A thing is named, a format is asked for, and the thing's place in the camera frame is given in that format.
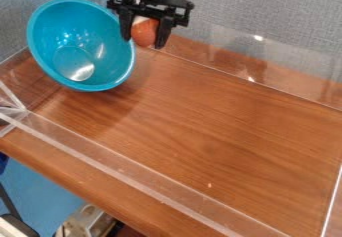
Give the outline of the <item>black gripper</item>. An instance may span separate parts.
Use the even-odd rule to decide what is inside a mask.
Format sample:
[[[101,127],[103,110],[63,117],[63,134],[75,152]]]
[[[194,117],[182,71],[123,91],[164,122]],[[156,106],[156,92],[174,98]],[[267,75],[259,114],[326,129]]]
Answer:
[[[119,15],[123,39],[131,39],[134,18],[143,16],[159,21],[155,48],[167,43],[174,26],[187,26],[194,3],[188,0],[108,0],[107,7]]]

